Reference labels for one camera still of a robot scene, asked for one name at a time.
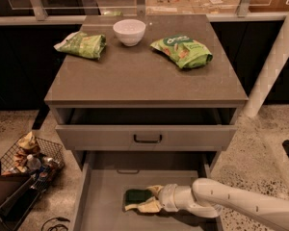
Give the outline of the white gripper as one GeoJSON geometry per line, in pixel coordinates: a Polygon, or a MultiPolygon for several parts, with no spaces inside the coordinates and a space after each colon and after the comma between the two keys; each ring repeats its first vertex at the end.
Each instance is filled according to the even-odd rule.
{"type": "Polygon", "coordinates": [[[162,185],[147,187],[154,195],[158,194],[158,200],[151,197],[146,202],[138,205],[137,209],[141,213],[158,213],[162,207],[167,212],[178,212],[185,210],[192,212],[196,208],[196,199],[190,186],[178,186],[168,184],[164,188],[162,185]]]}

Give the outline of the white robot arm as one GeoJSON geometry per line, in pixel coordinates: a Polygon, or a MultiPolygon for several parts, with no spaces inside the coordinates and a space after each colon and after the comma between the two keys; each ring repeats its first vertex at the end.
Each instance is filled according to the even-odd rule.
{"type": "Polygon", "coordinates": [[[289,201],[229,187],[209,178],[198,178],[191,186],[168,184],[147,188],[152,197],[138,204],[142,213],[187,211],[203,218],[216,218],[230,208],[275,229],[289,231],[289,201]]]}

